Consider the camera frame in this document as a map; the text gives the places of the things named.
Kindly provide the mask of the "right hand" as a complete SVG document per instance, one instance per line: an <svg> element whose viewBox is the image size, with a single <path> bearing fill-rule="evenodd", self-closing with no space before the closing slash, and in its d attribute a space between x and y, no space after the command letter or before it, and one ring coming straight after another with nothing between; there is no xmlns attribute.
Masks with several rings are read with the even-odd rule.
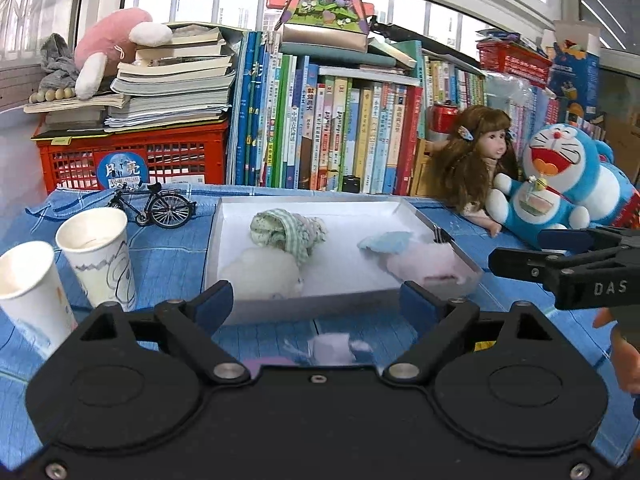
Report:
<svg viewBox="0 0 640 480"><path fill-rule="evenodd" d="M611 323L614 324L611 330L611 362L618 385L623 391L638 396L640 394L639 351L623 337L620 326L607 308L598 311L592 326L601 328Z"/></svg>

